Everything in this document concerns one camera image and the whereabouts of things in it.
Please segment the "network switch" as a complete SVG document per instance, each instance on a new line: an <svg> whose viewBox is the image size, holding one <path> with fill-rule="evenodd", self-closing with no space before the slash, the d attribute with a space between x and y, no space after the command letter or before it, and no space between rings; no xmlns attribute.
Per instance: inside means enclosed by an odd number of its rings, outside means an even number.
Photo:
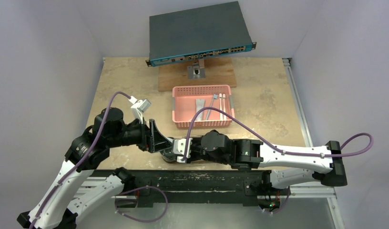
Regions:
<svg viewBox="0 0 389 229"><path fill-rule="evenodd" d="M238 1L150 16L149 67L256 48Z"/></svg>

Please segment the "black base frame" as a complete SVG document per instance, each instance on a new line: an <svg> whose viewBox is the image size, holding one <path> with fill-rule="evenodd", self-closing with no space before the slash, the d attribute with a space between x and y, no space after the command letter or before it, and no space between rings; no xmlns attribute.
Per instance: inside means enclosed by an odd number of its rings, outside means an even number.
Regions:
<svg viewBox="0 0 389 229"><path fill-rule="evenodd" d="M269 207L275 200L285 200L288 188L271 185L268 170L129 170L135 177L126 191L144 188L116 199L120 208L151 208L155 203L241 204L244 207Z"/></svg>

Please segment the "pink plastic basket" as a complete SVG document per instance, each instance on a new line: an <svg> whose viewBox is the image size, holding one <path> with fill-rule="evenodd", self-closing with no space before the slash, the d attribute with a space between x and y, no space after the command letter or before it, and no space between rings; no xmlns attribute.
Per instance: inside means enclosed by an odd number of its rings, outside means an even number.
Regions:
<svg viewBox="0 0 389 229"><path fill-rule="evenodd" d="M219 109L219 93L226 94L226 113L235 116L232 93L229 85L176 86L172 89L172 121L179 129L187 129L196 113L195 100L205 99L204 107ZM195 121L194 128L228 127L232 120L220 120L220 113L214 110L203 111L203 120Z"/></svg>

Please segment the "metal stand bracket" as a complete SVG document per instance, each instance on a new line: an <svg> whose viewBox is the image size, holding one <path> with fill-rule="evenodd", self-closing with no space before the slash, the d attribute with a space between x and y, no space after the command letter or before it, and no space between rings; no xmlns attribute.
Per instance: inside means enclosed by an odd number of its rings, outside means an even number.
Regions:
<svg viewBox="0 0 389 229"><path fill-rule="evenodd" d="M203 79L205 75L204 59L199 59L193 62L192 65L187 66L187 74L189 79Z"/></svg>

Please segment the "oval wooden tray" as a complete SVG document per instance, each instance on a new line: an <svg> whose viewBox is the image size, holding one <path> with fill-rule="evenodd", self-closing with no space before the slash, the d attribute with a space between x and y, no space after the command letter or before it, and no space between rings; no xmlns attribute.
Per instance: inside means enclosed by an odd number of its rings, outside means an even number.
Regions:
<svg viewBox="0 0 389 229"><path fill-rule="evenodd" d="M178 163L178 157L182 156L181 154L175 154L172 151L163 151L161 153L162 159L166 163Z"/></svg>

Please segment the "wooden base board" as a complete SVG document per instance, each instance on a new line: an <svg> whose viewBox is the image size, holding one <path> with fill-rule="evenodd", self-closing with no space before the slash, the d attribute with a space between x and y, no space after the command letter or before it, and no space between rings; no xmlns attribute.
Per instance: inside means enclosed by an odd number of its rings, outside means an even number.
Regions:
<svg viewBox="0 0 389 229"><path fill-rule="evenodd" d="M193 76L193 64L196 61L172 63L158 67L158 91L168 92L175 86L227 84L237 87L234 66L229 57L207 58L201 61L200 74Z"/></svg>

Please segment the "white toothbrush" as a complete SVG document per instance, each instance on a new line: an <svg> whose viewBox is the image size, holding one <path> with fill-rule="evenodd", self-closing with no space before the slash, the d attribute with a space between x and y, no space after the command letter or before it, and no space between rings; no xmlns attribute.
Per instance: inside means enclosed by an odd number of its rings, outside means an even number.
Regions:
<svg viewBox="0 0 389 229"><path fill-rule="evenodd" d="M219 109L222 111L222 94L219 93ZM223 114L220 113L220 120L223 120Z"/></svg>
<svg viewBox="0 0 389 229"><path fill-rule="evenodd" d="M223 111L226 112L226 94L222 94L222 104L223 104ZM227 116L224 114L223 115L223 120L226 120Z"/></svg>

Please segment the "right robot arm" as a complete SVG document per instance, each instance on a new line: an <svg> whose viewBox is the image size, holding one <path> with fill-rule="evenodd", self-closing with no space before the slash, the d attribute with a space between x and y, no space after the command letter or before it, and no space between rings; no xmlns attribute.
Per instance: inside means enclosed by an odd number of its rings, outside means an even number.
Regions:
<svg viewBox="0 0 389 229"><path fill-rule="evenodd" d="M309 181L319 181L329 187L343 187L348 183L337 141L317 147L280 146L255 139L233 140L212 130L201 137L186 139L181 146L187 163L203 159L239 171L288 167L288 172L272 171L261 179L260 188L266 194Z"/></svg>

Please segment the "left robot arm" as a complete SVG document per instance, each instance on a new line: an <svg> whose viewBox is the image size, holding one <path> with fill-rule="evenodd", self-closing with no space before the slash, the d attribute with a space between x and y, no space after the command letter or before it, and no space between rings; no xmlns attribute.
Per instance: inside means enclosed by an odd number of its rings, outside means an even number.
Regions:
<svg viewBox="0 0 389 229"><path fill-rule="evenodd" d="M135 145L150 153L170 149L173 141L159 133L155 121L147 125L135 119L123 121L118 108L104 109L94 124L74 139L50 190L31 211L19 214L17 221L25 229L74 229L95 208L118 194L139 195L149 183L139 183L124 167L115 169L101 184L76 198L83 182L105 160L111 148Z"/></svg>

